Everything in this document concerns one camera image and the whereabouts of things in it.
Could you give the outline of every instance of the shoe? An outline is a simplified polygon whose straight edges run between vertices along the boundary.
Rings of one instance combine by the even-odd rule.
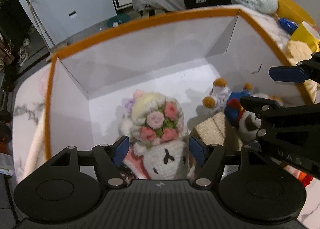
[[[28,52],[26,52],[25,54],[21,55],[20,59],[19,59],[19,62],[18,62],[19,66],[22,66],[23,63],[28,59],[28,57],[29,57],[29,53]]]
[[[29,44],[30,44],[30,39],[25,38],[25,39],[23,40],[22,46],[26,47],[26,46],[29,46]]]

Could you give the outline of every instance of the yarn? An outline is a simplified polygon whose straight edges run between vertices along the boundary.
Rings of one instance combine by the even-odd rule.
[[[216,87],[225,87],[226,85],[227,85],[227,81],[224,78],[217,78],[213,82],[213,86],[216,86]]]
[[[153,129],[159,129],[162,127],[164,116],[162,112],[153,111],[147,116],[147,124]]]
[[[140,129],[139,139],[142,142],[151,142],[157,137],[156,132],[150,127],[142,126]]]
[[[133,94],[133,99],[136,100],[139,97],[143,96],[146,92],[140,89],[137,89]]]
[[[175,103],[167,103],[164,108],[164,114],[171,121],[175,121],[178,118],[179,111],[177,110]]]
[[[138,157],[143,156],[143,154],[146,152],[146,150],[147,150],[147,147],[143,143],[136,142],[133,145],[133,152]]]
[[[216,105],[216,101],[212,97],[207,96],[203,98],[202,105],[206,108],[213,108]]]
[[[163,141],[171,141],[178,139],[179,135],[175,129],[165,128],[161,139]]]
[[[130,118],[123,118],[118,126],[118,132],[120,136],[128,136],[129,139],[132,138],[131,135],[131,127],[132,127],[132,122]]]

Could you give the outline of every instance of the blue gripper pad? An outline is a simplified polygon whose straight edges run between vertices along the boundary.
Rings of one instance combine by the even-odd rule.
[[[269,76],[274,81],[304,83],[309,79],[308,73],[300,67],[271,67]]]
[[[189,138],[189,150],[199,166],[205,163],[205,148],[192,136]]]
[[[130,141],[127,136],[123,137],[123,140],[119,143],[119,145],[115,149],[114,156],[112,158],[112,162],[116,167],[119,167],[124,160],[125,156],[129,151]]]

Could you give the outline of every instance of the plush toy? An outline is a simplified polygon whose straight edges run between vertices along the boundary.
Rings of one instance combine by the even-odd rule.
[[[137,178],[185,179],[194,168],[188,145],[183,111],[174,98],[137,90],[126,104],[128,117],[119,124],[133,146],[124,164]]]
[[[204,107],[212,109],[214,114],[224,111],[231,125],[238,127],[239,119],[244,113],[244,109],[240,104],[240,98],[250,95],[251,90],[252,86],[246,83],[242,92],[232,92],[227,87],[227,81],[223,78],[218,78],[213,82],[213,88],[209,96],[202,100],[202,104]]]
[[[132,142],[156,146],[187,135],[183,111],[174,98],[161,93],[137,90],[126,104],[129,116],[119,124],[119,135],[127,135]]]
[[[212,109],[213,114],[224,111],[231,125],[238,129],[243,143],[254,140],[261,125],[261,120],[253,112],[246,111],[240,104],[240,98],[251,95],[251,91],[252,86],[246,83],[242,92],[232,92],[227,87],[227,81],[223,78],[218,78],[213,82],[213,88],[209,96],[202,101],[206,108]],[[276,100],[283,105],[282,100],[277,96],[268,96],[263,93],[257,93],[252,96]]]
[[[186,179],[194,171],[188,145],[181,140],[162,143],[153,147],[139,144],[139,156],[132,150],[124,159],[139,179]]]

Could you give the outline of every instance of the tripod leg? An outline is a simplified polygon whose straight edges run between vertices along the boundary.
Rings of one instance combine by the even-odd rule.
[[[27,1],[27,3],[28,3],[29,9],[30,9],[30,11],[31,11],[31,15],[32,15],[34,21],[36,22],[37,29],[39,30],[40,35],[41,35],[42,39],[44,40],[47,49],[50,51],[50,48],[49,48],[49,46],[48,46],[48,43],[47,43],[47,41],[45,40],[45,38],[44,38],[44,36],[43,36],[43,33],[42,33],[42,31],[41,31],[41,28],[39,27],[39,24],[38,24],[38,22],[37,22],[37,20],[36,20],[35,15],[33,14],[33,10],[32,10],[33,7],[32,7],[32,5],[30,4],[30,1],[29,1],[29,0],[26,0],[26,1]]]

